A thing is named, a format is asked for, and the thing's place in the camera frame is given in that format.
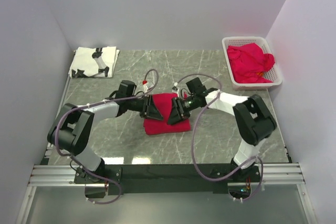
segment cable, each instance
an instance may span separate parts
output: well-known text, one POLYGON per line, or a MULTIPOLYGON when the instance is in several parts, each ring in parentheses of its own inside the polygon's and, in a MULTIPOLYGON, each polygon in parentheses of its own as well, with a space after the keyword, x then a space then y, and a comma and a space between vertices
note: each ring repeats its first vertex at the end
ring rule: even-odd
POLYGON ((145 92, 143 92, 143 91, 140 90, 140 91, 138 91, 135 95, 138 95, 138 94, 140 94, 140 93, 142 93, 142 95, 145 94, 145 92))
POLYGON ((70 165, 71 169, 73 169, 76 172, 77 170, 72 166, 72 163, 73 163, 73 160, 70 161, 69 165, 70 165))
MULTIPOLYGON (((188 75, 182 77, 179 81, 177 81, 177 84, 179 84, 182 80, 184 80, 185 78, 190 77, 190 76, 206 76, 208 78, 211 78, 211 79, 213 79, 214 81, 216 81, 219 84, 219 90, 222 90, 222 83, 218 79, 216 79, 216 78, 214 78, 212 76, 209 76, 207 74, 204 74, 204 73, 191 73, 191 74, 188 74, 188 75)), ((212 182, 218 182, 218 181, 222 181, 222 180, 228 179, 230 176, 232 176, 233 174, 235 174, 242 166, 244 166, 248 162, 250 162, 252 160, 255 160, 256 158, 259 159, 259 161, 261 163, 260 181, 259 181, 259 184, 258 184, 256 190, 254 190, 253 194, 251 194, 249 197, 243 199, 243 201, 245 201, 245 200, 251 198, 252 196, 254 196, 256 194, 256 192, 259 191, 259 189, 261 187, 261 183, 263 182, 262 181, 262 177, 264 175, 264 164, 263 164, 263 161, 261 160, 260 157, 257 157, 257 156, 250 157, 249 159, 247 159, 243 163, 241 163, 239 166, 237 166, 233 171, 231 171, 230 173, 228 173, 227 175, 225 175, 224 177, 221 177, 221 178, 209 178, 209 177, 205 176, 201 172, 200 168, 198 167, 197 162, 196 162, 196 158, 195 158, 194 142, 195 142, 195 134, 196 134, 196 128, 197 128, 198 122, 199 122, 199 120, 201 118, 201 115, 206 111, 207 108, 209 108, 209 106, 211 104, 213 104, 217 99, 219 99, 219 96, 220 96, 220 93, 218 92, 217 96, 211 102, 209 102, 207 105, 205 105, 201 109, 200 113, 197 115, 196 121, 195 121, 194 126, 193 126, 193 135, 192 135, 192 140, 191 140, 191 158, 193 160, 193 164, 194 164, 194 167, 195 167, 197 173, 202 178, 204 178, 205 180, 212 181, 212 182)))
POLYGON ((113 97, 116 93, 117 93, 117 91, 114 90, 114 91, 109 95, 109 97, 113 97))
POLYGON ((251 182, 250 182, 250 196, 251 196, 251 194, 252 194, 252 186, 251 186, 251 182))
POLYGON ((112 203, 112 202, 115 202, 117 199, 119 199, 119 197, 121 196, 121 193, 122 193, 122 188, 121 186, 119 185, 119 183, 117 183, 116 181, 112 180, 112 179, 109 179, 109 178, 105 178, 105 177, 102 177, 102 176, 99 176, 97 174, 94 174, 93 172, 91 172, 90 170, 86 169, 77 159, 76 157, 74 157, 72 154, 67 154, 67 153, 63 153, 61 152, 60 148, 59 148, 59 131, 60 131, 60 128, 62 126, 62 124, 64 123, 65 119, 67 118, 67 116, 69 114, 71 114, 72 112, 75 112, 75 111, 78 111, 78 110, 84 110, 84 109, 87 109, 87 108, 91 108, 91 107, 96 107, 96 106, 99 106, 99 105, 102 105, 102 104, 105 104, 105 103, 110 103, 110 102, 116 102, 116 101, 125 101, 125 100, 131 100, 131 99, 135 99, 135 98, 139 98, 139 97, 142 97, 148 93, 150 93, 157 85, 158 81, 159 81, 159 73, 156 69, 152 68, 150 70, 147 71, 147 73, 145 74, 145 80, 148 76, 148 74, 150 72, 155 72, 156 74, 156 80, 154 80, 154 86, 149 89, 147 92, 143 93, 142 95, 135 95, 133 97, 125 97, 125 98, 119 98, 119 99, 114 99, 114 100, 104 100, 104 101, 100 101, 100 102, 96 102, 96 103, 93 103, 93 104, 87 104, 87 105, 84 105, 84 106, 81 106, 81 107, 76 107, 76 108, 73 108, 72 110, 69 110, 68 112, 66 112, 62 117, 61 119, 59 120, 57 126, 56 126, 56 129, 55 129, 55 147, 56 147, 56 151, 58 153, 58 155, 62 156, 62 157, 70 157, 74 162, 76 162, 87 174, 95 177, 95 178, 98 178, 98 179, 102 179, 104 181, 107 181, 111 184, 115 184, 118 189, 119 189, 119 194, 116 196, 116 198, 110 200, 110 201, 106 201, 106 202, 99 202, 99 201, 94 201, 94 200, 91 200, 91 199, 88 199, 90 202, 93 202, 94 204, 99 204, 99 205, 106 205, 106 204, 109 204, 109 203, 112 203))
POLYGON ((182 91, 185 90, 185 92, 188 94, 188 95, 191 95, 191 93, 188 91, 188 89, 186 88, 181 88, 180 90, 180 97, 184 98, 183 94, 182 94, 182 91))

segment white towel with black print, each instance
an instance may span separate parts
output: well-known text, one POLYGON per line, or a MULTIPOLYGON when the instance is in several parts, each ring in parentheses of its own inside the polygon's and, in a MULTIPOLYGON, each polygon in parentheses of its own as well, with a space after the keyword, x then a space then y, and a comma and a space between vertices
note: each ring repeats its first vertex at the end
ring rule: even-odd
POLYGON ((79 47, 69 69, 71 78, 112 78, 119 50, 116 47, 79 47))

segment red towel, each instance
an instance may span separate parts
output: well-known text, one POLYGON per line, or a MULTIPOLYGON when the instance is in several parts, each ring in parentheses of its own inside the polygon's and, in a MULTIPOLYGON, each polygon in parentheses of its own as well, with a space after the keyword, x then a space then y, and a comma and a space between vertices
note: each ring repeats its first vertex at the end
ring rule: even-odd
POLYGON ((145 119, 143 126, 147 135, 156 135, 163 133, 185 132, 191 129, 189 119, 176 123, 174 125, 168 125, 167 121, 172 110, 172 98, 176 97, 175 93, 163 93, 154 94, 154 104, 163 116, 163 121, 145 119))
POLYGON ((274 57, 272 54, 264 54, 257 44, 251 43, 241 47, 228 46, 227 55, 236 82, 271 82, 263 78, 262 73, 273 67, 274 57))

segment white panel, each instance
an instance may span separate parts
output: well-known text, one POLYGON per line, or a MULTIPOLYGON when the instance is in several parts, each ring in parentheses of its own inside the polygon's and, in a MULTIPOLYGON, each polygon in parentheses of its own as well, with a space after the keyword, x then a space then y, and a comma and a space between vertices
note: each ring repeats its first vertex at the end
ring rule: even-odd
POLYGON ((44 0, 0 3, 0 216, 14 223, 47 145, 71 51, 44 0))
POLYGON ((284 81, 271 91, 320 223, 335 223, 336 0, 287 0, 267 39, 284 81))
POLYGON ((72 49, 221 49, 265 37, 285 0, 47 0, 72 49))

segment white plastic basket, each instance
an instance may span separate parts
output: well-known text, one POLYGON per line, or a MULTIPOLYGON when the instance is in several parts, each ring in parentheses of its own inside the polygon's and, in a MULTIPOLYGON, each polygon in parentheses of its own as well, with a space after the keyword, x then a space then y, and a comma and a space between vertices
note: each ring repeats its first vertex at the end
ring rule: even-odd
POLYGON ((224 48, 225 59, 227 62, 227 66, 228 66, 231 81, 232 81, 232 87, 235 90, 268 89, 269 87, 280 85, 282 83, 282 78, 281 78, 281 75, 280 75, 280 72, 279 72, 279 69, 276 63, 274 64, 271 70, 269 70, 268 72, 264 74, 264 78, 272 81, 271 83, 238 83, 235 81, 233 77, 230 61, 229 61, 227 51, 226 51, 227 47, 228 46, 240 47, 246 44, 255 43, 263 49, 263 52, 265 54, 271 54, 272 52, 269 49, 267 41, 264 38, 261 38, 261 37, 226 37, 222 40, 222 43, 223 43, 223 48, 224 48))

